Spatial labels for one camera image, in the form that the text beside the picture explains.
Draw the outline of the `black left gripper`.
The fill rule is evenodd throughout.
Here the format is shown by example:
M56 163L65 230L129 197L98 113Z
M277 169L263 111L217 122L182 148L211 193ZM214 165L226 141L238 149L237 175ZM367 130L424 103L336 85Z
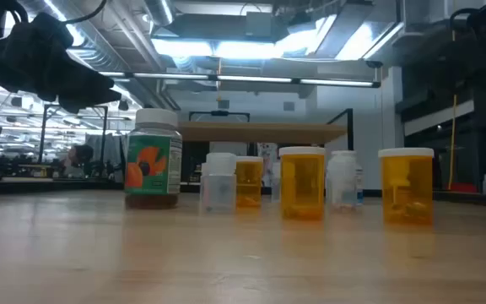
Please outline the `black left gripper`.
M32 90L45 100L59 96L59 105L69 113L120 100L122 94L111 90L115 83L111 78L68 55L73 43L63 22L40 13L31 22L13 27L4 57L20 73L23 90Z

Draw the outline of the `large bottle green orange label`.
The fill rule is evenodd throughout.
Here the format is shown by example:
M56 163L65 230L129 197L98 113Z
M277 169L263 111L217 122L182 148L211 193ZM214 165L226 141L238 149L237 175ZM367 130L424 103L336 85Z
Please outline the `large bottle green orange label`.
M173 209L181 191L182 136L173 111L137 111L128 134L125 204L129 209Z

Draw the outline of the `orange pill bottle white cap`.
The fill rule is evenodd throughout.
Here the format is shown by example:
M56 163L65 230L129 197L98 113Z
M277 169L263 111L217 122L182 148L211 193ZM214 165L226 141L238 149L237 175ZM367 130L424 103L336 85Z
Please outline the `orange pill bottle white cap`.
M259 208L262 204L263 158L236 157L236 207Z
M393 148L378 152L382 211L387 224L433 223L433 159L430 148Z
M280 205L284 219L322 220L325 197L325 153L322 147L292 146L279 151Z

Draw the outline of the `tall translucent white pill bottle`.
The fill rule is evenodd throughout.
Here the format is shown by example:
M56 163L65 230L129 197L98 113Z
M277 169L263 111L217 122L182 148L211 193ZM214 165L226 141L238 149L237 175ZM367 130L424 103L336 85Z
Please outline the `tall translucent white pill bottle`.
M327 163L327 205L335 212L356 208L356 153L352 150L331 153Z

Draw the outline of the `small bottle with blue label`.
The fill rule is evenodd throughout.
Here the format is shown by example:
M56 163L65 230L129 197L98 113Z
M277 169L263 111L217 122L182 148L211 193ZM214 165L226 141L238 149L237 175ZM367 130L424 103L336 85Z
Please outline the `small bottle with blue label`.
M363 169L357 164L355 166L355 184L356 184L356 199L357 206L361 206L364 201L364 189L363 189Z

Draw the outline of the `wooden shelf black metal legs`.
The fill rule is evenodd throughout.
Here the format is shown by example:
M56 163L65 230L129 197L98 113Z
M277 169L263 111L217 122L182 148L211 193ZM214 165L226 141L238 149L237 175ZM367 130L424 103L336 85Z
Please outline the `wooden shelf black metal legs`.
M326 144L343 135L354 149L354 110L345 109L325 124L261 122L180 122L180 133L192 142Z

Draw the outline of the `pale hanging curtain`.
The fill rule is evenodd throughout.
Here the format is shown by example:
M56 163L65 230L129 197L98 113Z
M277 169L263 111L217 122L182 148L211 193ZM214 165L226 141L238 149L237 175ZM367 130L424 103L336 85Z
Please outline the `pale hanging curtain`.
M101 153L104 153L105 166L111 164L114 167L113 176L115 182L124 182L122 167L127 158L127 135L113 135L111 133L101 135L85 135L85 143L93 148L92 161L99 161Z

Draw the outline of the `long ceiling light tube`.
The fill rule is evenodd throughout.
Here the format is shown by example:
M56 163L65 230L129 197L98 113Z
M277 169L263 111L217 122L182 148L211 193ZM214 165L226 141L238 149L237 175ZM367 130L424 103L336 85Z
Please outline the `long ceiling light tube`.
M213 82L250 82L270 84L299 84L335 87L380 88L381 82L360 81L346 79L305 79L266 76L245 76L226 74L198 74L198 73L133 73L133 72L100 72L113 79L164 79L164 80L197 80Z

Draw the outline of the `white printed poster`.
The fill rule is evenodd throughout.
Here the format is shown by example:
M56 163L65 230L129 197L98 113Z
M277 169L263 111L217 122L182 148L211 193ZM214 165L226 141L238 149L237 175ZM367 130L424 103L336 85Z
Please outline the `white printed poster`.
M275 143L259 143L257 152L263 158L262 185L264 187L271 187L273 164L278 161L278 145Z

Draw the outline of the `red low object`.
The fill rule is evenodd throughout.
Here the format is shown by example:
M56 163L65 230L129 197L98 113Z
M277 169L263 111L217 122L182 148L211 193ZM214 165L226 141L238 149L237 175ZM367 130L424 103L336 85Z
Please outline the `red low object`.
M471 183L453 182L450 191L454 193L477 193L478 189L476 185Z

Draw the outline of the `black aluminium table frame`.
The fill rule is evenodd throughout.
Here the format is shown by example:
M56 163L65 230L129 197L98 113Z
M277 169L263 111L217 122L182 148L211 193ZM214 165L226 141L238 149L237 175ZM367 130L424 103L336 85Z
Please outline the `black aluminium table frame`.
M124 185L116 182L0 182L0 195L15 193L45 193L73 190L122 190Z

